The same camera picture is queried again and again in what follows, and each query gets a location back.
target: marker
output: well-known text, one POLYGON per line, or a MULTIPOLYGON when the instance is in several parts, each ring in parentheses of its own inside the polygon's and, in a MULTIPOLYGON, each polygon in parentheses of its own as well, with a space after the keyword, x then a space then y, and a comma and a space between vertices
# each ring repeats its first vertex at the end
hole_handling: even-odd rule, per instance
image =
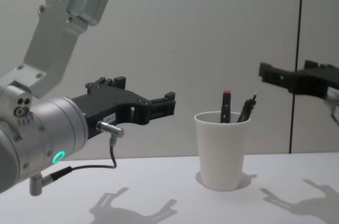
POLYGON ((226 90, 222 94, 220 123, 230 123, 230 116, 231 116, 231 91, 226 90))
POLYGON ((252 113, 252 110, 256 104, 256 94, 254 94, 253 98, 245 101, 242 112, 238 118, 238 122, 245 122, 249 119, 249 116, 252 113))

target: white paper cup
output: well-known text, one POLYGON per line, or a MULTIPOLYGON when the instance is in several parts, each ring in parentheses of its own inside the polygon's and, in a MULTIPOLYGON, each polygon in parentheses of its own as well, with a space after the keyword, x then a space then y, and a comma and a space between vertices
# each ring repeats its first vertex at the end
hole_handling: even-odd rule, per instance
POLYGON ((239 115, 232 112, 231 123, 220 123, 220 111, 194 117, 201 179, 211 190, 232 191, 239 186, 251 121, 236 123, 239 115))

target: white wall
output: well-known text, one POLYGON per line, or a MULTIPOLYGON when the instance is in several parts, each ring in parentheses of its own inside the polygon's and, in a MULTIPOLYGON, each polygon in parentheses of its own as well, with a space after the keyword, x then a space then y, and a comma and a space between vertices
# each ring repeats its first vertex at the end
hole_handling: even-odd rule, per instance
MULTIPOLYGON (((1 75, 23 58, 44 0, 0 0, 1 75)), ((254 93, 248 153, 287 153, 292 96, 262 84, 261 61, 293 69, 299 0, 110 0, 102 22, 80 37, 61 85, 75 97, 100 76, 127 77, 147 98, 177 93, 176 113, 140 127, 124 124, 118 157, 196 155, 193 116, 218 110, 224 89, 233 111, 254 93)), ((108 135, 74 158, 108 157, 108 135)))
MULTIPOLYGON (((305 60, 339 66, 339 0, 303 0, 299 68, 305 60)), ((294 153, 339 151, 338 127, 323 101, 296 97, 294 153)))

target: white table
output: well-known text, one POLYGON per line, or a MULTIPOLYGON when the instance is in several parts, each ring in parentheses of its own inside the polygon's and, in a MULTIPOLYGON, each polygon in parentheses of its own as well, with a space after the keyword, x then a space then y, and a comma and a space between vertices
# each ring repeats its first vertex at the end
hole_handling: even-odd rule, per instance
MULTIPOLYGON (((88 164, 110 161, 63 162, 44 174, 88 164)), ((338 165, 339 154, 245 156, 244 188, 215 192, 196 181, 197 157, 121 159, 116 170, 74 171, 37 198, 28 181, 17 185, 0 195, 0 223, 335 224, 338 165)))

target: green led light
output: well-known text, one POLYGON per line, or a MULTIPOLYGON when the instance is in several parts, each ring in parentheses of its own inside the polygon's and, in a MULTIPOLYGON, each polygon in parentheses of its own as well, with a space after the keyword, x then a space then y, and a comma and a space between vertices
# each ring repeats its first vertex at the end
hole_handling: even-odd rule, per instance
POLYGON ((61 161, 65 157, 65 155, 66 154, 64 151, 58 152, 53 158, 53 164, 57 164, 59 161, 61 161))

